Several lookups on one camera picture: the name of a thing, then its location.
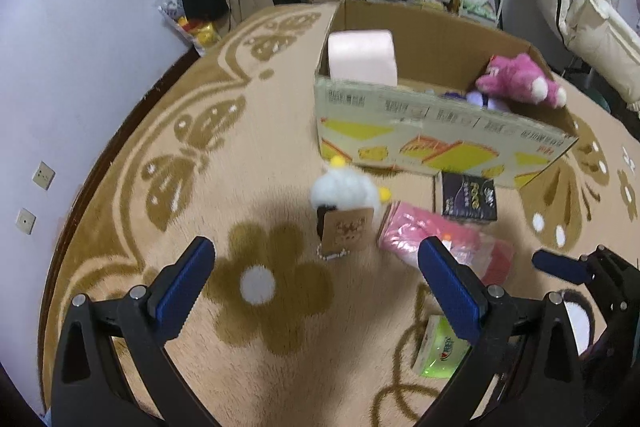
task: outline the pink plastic package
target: pink plastic package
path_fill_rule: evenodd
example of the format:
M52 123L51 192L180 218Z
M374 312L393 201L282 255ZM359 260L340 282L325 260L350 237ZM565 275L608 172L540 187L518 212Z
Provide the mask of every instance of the pink plastic package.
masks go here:
M513 245L402 201L392 204L378 246L418 267L420 242L432 235L442 241L456 261L469 266L485 285L501 285L507 279Z

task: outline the wall outlet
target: wall outlet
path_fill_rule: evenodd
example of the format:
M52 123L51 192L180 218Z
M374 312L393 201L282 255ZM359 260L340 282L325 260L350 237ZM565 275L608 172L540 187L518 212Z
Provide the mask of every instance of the wall outlet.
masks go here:
M49 188L49 185L53 181L53 176L55 175L56 173L51 167L49 167L44 162L40 162L40 165L38 165L38 170L35 172L32 179L36 185L39 185L40 187L47 190Z
M31 235L33 223L36 222L36 216L31 214L26 208L21 208L18 217L15 220L15 226L22 230L25 234Z

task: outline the plush toy tag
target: plush toy tag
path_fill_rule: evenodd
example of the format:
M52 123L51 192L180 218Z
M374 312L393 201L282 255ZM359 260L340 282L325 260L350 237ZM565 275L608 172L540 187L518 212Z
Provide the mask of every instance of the plush toy tag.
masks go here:
M373 208L332 210L324 214L322 255L363 250L372 242Z

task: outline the blue gripper pad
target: blue gripper pad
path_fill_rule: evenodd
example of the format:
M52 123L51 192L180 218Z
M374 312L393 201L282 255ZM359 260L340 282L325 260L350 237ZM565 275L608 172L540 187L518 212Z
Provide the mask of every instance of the blue gripper pad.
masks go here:
M196 237L175 264L165 266L149 286L147 311L158 342L176 338L204 287L216 259L213 243Z
M474 345L488 309L484 285L469 267L453 259L437 237L420 243L418 266L456 336Z
M571 257L558 255L546 250L538 250L531 258L533 266L541 272L558 279L580 285L590 280L587 264Z

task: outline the black tissue package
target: black tissue package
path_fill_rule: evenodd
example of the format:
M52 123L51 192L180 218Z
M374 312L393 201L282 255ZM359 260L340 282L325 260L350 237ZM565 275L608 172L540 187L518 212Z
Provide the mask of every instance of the black tissue package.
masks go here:
M480 176L440 172L435 181L435 210L449 219L487 223L497 221L494 181Z

